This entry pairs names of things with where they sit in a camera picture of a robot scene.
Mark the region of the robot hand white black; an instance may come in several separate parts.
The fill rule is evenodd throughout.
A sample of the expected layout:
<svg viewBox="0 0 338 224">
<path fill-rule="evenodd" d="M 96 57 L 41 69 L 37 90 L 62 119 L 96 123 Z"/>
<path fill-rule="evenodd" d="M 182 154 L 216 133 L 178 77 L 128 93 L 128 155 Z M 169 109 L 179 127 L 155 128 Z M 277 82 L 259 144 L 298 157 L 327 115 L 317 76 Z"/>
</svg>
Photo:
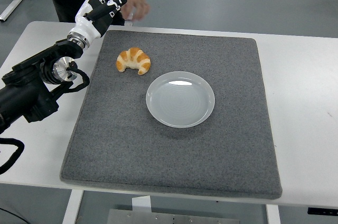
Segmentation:
<svg viewBox="0 0 338 224">
<path fill-rule="evenodd" d="M 75 26 L 67 40 L 82 49 L 90 47 L 95 39 L 102 37 L 113 22 L 113 18 L 127 0 L 85 0 L 75 16 Z"/>
</svg>

